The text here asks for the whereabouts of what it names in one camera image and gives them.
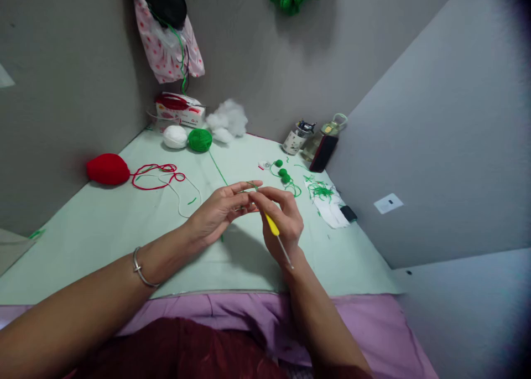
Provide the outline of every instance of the light green table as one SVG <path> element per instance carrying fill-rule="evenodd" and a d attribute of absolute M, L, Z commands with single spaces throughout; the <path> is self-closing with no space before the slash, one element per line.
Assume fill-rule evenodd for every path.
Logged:
<path fill-rule="evenodd" d="M 307 165 L 300 157 L 282 152 L 276 142 L 245 135 L 230 146 L 213 144 L 210 149 L 229 184 L 241 180 L 262 180 L 282 187 L 280 179 L 258 167 L 261 160 L 284 160 L 284 166 L 302 189 L 296 199 L 305 229 L 300 239 L 308 261 L 331 296 L 362 293 L 399 293 L 391 270 L 357 224 L 333 230 L 317 214 L 304 174 L 294 164 Z M 143 131 L 120 154 L 131 172 L 147 163 L 174 163 L 201 190 L 204 199 L 224 186 L 208 153 L 171 150 L 162 137 Z M 331 184 L 326 173 L 317 180 Z M 139 184 L 158 186 L 156 178 L 142 178 Z M 0 277 L 0 304 L 35 304 L 71 282 L 101 268 L 137 246 L 181 225 L 199 207 L 197 191 L 190 183 L 172 182 L 182 197 L 169 188 L 141 191 L 131 182 L 116 188 L 94 182 L 83 187 L 43 227 L 38 242 Z M 284 284 L 279 268 L 265 248 L 260 215 L 236 220 L 197 260 L 161 286 L 154 297 L 218 290 L 281 292 Z"/>

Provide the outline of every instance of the tissue box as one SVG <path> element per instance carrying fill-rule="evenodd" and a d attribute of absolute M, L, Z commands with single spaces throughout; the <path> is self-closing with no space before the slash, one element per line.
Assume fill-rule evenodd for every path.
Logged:
<path fill-rule="evenodd" d="M 157 118 L 185 124 L 194 128 L 202 128 L 205 124 L 205 108 L 195 98 L 163 92 L 155 100 Z"/>

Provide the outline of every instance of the pink cloth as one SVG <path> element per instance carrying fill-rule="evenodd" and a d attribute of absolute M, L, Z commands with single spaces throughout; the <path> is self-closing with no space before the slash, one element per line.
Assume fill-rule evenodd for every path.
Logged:
<path fill-rule="evenodd" d="M 153 18 L 145 0 L 134 0 L 138 31 L 144 45 L 145 55 L 159 83 L 174 82 L 183 78 L 183 72 L 189 71 L 190 77 L 205 74 L 205 64 L 199 52 L 194 30 L 186 17 L 183 31 L 180 32 L 183 50 L 177 38 L 170 31 L 165 31 Z"/>
<path fill-rule="evenodd" d="M 377 377 L 437 378 L 392 295 L 332 300 Z M 0 329 L 29 308 L 0 307 Z M 220 330 L 250 331 L 271 355 L 310 365 L 308 352 L 298 340 L 287 295 L 225 293 L 149 300 L 118 334 L 131 334 L 163 316 L 189 318 Z"/>

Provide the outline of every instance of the bangle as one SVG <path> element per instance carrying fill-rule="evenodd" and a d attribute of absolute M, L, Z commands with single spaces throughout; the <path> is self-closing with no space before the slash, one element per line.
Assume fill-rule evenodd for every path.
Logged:
<path fill-rule="evenodd" d="M 152 288 L 158 288 L 159 285 L 160 285 L 159 283 L 158 284 L 151 283 L 150 281 L 145 279 L 144 276 L 142 275 L 142 271 L 140 271 L 142 269 L 142 266 L 139 266 L 138 265 L 138 261 L 137 261 L 137 253 L 138 253 L 139 250 L 140 250 L 140 246 L 137 247 L 134 250 L 134 253 L 133 253 L 133 263 L 134 263 L 134 270 L 133 271 L 138 273 L 138 275 L 140 276 L 140 279 L 142 280 L 142 282 L 145 283 L 147 286 L 152 287 Z"/>

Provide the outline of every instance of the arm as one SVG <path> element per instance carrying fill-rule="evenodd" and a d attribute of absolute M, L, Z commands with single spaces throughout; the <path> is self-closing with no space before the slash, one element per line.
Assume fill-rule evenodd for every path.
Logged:
<path fill-rule="evenodd" d="M 152 283 L 164 282 L 214 243 L 235 218 L 253 211 L 247 182 L 220 188 L 182 227 L 137 255 Z M 235 211 L 236 207 L 245 206 Z M 119 330 L 154 288 L 133 272 L 132 253 L 67 286 L 0 331 L 0 377 L 43 378 L 68 373 Z"/>
<path fill-rule="evenodd" d="M 265 244 L 282 268 L 290 290 L 291 308 L 310 352 L 314 369 L 318 371 L 324 367 L 357 366 L 371 374 L 359 346 L 298 246 L 303 219 L 292 193 L 270 187 L 259 191 L 251 193 L 251 199 L 262 215 Z M 282 209 L 271 200 L 278 202 Z M 264 212 L 280 230 L 280 238 L 294 269 L 289 267 L 277 238 L 271 234 Z"/>

